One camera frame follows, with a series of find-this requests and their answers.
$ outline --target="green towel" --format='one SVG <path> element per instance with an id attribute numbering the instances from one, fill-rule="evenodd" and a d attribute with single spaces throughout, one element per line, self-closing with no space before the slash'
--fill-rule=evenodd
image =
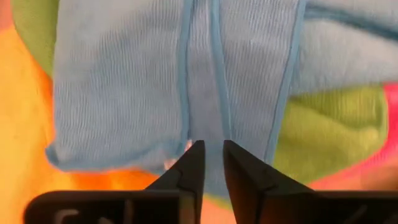
<path id="1" fill-rule="evenodd" d="M 33 57 L 52 75 L 58 0 L 11 0 L 15 28 Z"/>
<path id="2" fill-rule="evenodd" d="M 382 87 L 293 97 L 285 109 L 274 167 L 307 184 L 368 158 L 386 134 Z"/>

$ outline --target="blue stitched seam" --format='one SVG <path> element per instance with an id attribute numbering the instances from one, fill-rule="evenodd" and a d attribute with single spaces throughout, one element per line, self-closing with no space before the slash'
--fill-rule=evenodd
<path id="1" fill-rule="evenodd" d="M 379 35 L 387 39 L 398 39 L 398 31 L 391 30 L 388 27 L 371 21 L 365 17 L 352 15 L 344 10 L 333 7 L 323 7 L 308 3 L 305 8 L 304 18 L 308 19 L 329 19 L 340 22 L 347 26 L 355 27 Z"/>
<path id="2" fill-rule="evenodd" d="M 289 50 L 289 58 L 286 63 L 285 71 L 280 84 L 277 104 L 275 108 L 274 121 L 272 124 L 271 133 L 269 135 L 266 151 L 264 152 L 263 160 L 271 164 L 274 161 L 276 145 L 278 143 L 278 135 L 280 126 L 282 124 L 282 118 L 284 117 L 285 105 L 287 97 L 289 95 L 290 81 L 292 79 L 294 65 L 299 54 L 299 43 L 300 35 L 302 30 L 302 24 L 304 20 L 304 12 L 306 1 L 299 1 L 296 11 L 296 21 L 293 28 L 292 43 Z"/>
<path id="3" fill-rule="evenodd" d="M 181 34 L 178 46 L 178 87 L 180 91 L 181 101 L 181 117 L 182 117 L 182 128 L 181 128 L 181 142 L 178 146 L 175 156 L 179 157 L 184 153 L 185 146 L 188 141 L 189 131 L 189 101 L 188 101 L 188 90 L 187 90 L 187 55 L 188 55 L 188 41 L 190 37 L 190 26 L 192 23 L 192 11 L 193 11 L 194 0 L 184 0 L 183 14 L 182 14 L 182 25 Z"/>
<path id="4" fill-rule="evenodd" d="M 221 42 L 220 28 L 220 0 L 212 0 L 210 4 L 210 35 L 215 66 L 216 82 L 221 105 L 221 120 L 225 139 L 231 139 L 231 109 L 229 108 L 229 95 L 226 86 L 226 71 Z"/>

